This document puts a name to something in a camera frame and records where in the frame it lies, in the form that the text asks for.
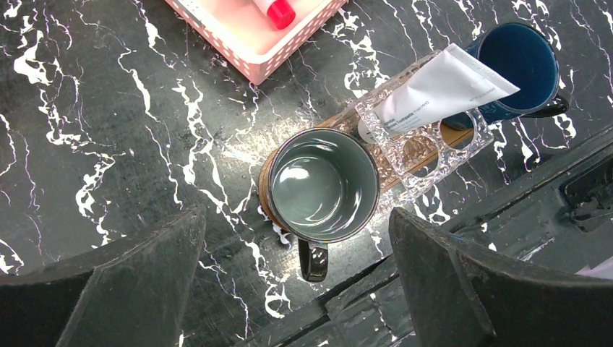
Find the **white toothpaste tube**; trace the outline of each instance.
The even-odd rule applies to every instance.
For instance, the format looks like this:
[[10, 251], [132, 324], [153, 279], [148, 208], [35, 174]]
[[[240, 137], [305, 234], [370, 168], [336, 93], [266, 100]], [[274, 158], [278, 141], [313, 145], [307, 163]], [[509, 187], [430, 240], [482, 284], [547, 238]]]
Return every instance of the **white toothpaste tube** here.
[[[373, 111], [390, 136], [395, 136], [518, 91], [513, 83], [452, 43]], [[358, 133], [364, 141], [374, 143], [363, 121]]]

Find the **gray mug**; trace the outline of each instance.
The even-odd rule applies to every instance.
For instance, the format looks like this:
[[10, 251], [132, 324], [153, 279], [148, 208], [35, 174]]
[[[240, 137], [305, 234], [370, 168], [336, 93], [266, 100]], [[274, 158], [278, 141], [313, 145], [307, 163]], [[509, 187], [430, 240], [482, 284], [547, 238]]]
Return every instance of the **gray mug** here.
[[264, 170], [260, 194], [266, 194], [266, 210], [298, 236], [303, 278], [321, 282], [327, 244], [357, 234], [377, 207], [380, 182], [373, 157], [350, 135], [314, 128], [287, 140]]

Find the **mug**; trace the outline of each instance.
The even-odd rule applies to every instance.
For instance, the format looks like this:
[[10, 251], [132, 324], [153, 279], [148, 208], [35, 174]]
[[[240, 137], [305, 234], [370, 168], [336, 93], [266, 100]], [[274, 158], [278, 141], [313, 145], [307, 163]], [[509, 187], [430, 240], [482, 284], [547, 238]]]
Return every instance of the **mug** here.
[[374, 214], [379, 171], [351, 135], [313, 128], [294, 135], [268, 158], [259, 192], [268, 217], [298, 237], [304, 280], [321, 282], [327, 275], [327, 244], [357, 234]]
[[[560, 95], [560, 68], [554, 50], [532, 27], [521, 23], [498, 25], [481, 34], [465, 50], [520, 88], [506, 98], [479, 106], [486, 123], [519, 116], [557, 116], [568, 111], [570, 96]], [[464, 113], [447, 117], [442, 122], [459, 130], [473, 127]]]

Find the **mug rim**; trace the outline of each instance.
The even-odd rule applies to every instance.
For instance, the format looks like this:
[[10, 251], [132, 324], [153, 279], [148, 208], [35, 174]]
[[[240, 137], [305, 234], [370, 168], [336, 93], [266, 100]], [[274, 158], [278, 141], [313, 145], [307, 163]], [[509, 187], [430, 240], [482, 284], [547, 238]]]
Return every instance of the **mug rim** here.
[[[374, 177], [375, 177], [375, 195], [374, 195], [374, 201], [372, 204], [372, 208], [369, 211], [368, 215], [365, 217], [364, 221], [362, 223], [360, 223], [357, 227], [355, 227], [354, 230], [352, 230], [350, 233], [347, 233], [346, 235], [340, 236], [338, 238], [335, 239], [331, 239], [331, 240], [320, 240], [308, 235], [303, 234], [300, 231], [297, 231], [294, 228], [289, 227], [288, 222], [283, 218], [283, 216], [279, 213], [279, 211], [277, 210], [276, 206], [275, 206], [275, 200], [273, 197], [273, 173], [274, 173], [274, 169], [276, 164], [278, 163], [278, 159], [281, 155], [281, 152], [283, 152], [283, 150], [290, 145], [290, 143], [292, 143], [296, 138], [310, 133], [310, 132], [333, 132], [339, 135], [342, 135], [348, 139], [350, 139], [353, 143], [355, 143], [356, 145], [358, 145], [358, 147], [360, 149], [362, 149], [362, 151], [366, 154], [366, 156], [368, 157], [368, 159], [370, 160], [371, 163], [371, 167], [374, 171]], [[372, 155], [370, 154], [370, 152], [367, 150], [367, 148], [361, 144], [355, 137], [346, 134], [345, 132], [342, 132], [340, 130], [337, 129], [332, 129], [332, 128], [323, 128], [323, 127], [315, 127], [315, 128], [310, 128], [310, 129], [305, 129], [302, 130], [294, 135], [292, 135], [289, 139], [287, 139], [278, 149], [277, 152], [275, 153], [275, 155], [273, 156], [272, 161], [270, 162], [270, 170], [268, 172], [267, 175], [267, 179], [268, 179], [268, 187], [267, 187], [267, 192], [265, 194], [268, 194], [268, 208], [270, 208], [270, 211], [275, 215], [275, 217], [277, 218], [277, 220], [282, 223], [282, 227], [286, 228], [287, 231], [296, 234], [300, 239], [303, 240], [307, 240], [307, 241], [313, 241], [313, 242], [317, 242], [320, 244], [332, 244], [335, 242], [341, 242], [341, 241], [345, 241], [346, 239], [349, 239], [350, 237], [356, 235], [358, 232], [360, 232], [360, 230], [362, 230], [366, 224], [372, 219], [372, 216], [374, 215], [374, 212], [377, 210], [377, 206], [379, 205], [379, 197], [381, 194], [381, 181], [380, 181], [380, 177], [379, 177], [379, 169], [377, 167], [377, 163], [374, 161], [374, 158], [372, 157]]]
[[479, 45], [477, 46], [477, 55], [476, 55], [476, 59], [477, 60], [479, 60], [479, 57], [481, 56], [481, 48], [482, 48], [482, 46], [483, 46], [487, 36], [489, 34], [491, 34], [494, 30], [499, 29], [501, 27], [504, 27], [506, 25], [520, 25], [522, 27], [527, 27], [533, 33], [535, 33], [535, 34], [537, 34], [538, 36], [541, 37], [541, 39], [548, 45], [548, 47], [551, 50], [552, 55], [554, 57], [554, 63], [555, 63], [555, 68], [556, 68], [556, 73], [557, 73], [557, 84], [553, 88], [552, 94], [547, 98], [547, 100], [544, 103], [542, 103], [539, 106], [533, 107], [533, 108], [513, 108], [513, 107], [507, 106], [504, 103], [502, 103], [500, 101], [500, 99], [492, 101], [493, 103], [495, 103], [499, 107], [505, 109], [506, 111], [511, 111], [511, 112], [517, 113], [518, 115], [524, 115], [524, 114], [528, 114], [528, 113], [532, 113], [532, 112], [538, 111], [541, 108], [543, 108], [543, 106], [547, 105], [548, 103], [551, 103], [552, 100], [554, 100], [556, 94], [560, 91], [560, 64], [558, 63], [558, 60], [557, 60], [557, 57], [556, 57], [556, 54], [555, 54], [555, 51], [554, 51], [552, 45], [549, 43], [549, 41], [547, 41], [547, 38], [545, 37], [545, 35], [543, 35], [541, 32], [539, 32], [534, 27], [531, 27], [530, 25], [527, 25], [527, 24], [522, 23], [522, 22], [505, 22], [505, 23], [500, 23], [500, 24], [498, 24], [498, 25], [496, 25], [494, 27], [491, 27], [485, 33], [481, 34], [482, 39], [481, 39], [481, 42], [479, 42]]

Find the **red bottle cap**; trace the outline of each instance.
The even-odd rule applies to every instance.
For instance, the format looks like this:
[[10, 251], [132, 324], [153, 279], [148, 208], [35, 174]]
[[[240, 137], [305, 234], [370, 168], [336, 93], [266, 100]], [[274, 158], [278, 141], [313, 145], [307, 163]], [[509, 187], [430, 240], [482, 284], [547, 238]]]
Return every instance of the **red bottle cap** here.
[[279, 30], [287, 28], [296, 18], [296, 13], [287, 0], [277, 0], [268, 7], [268, 18]]

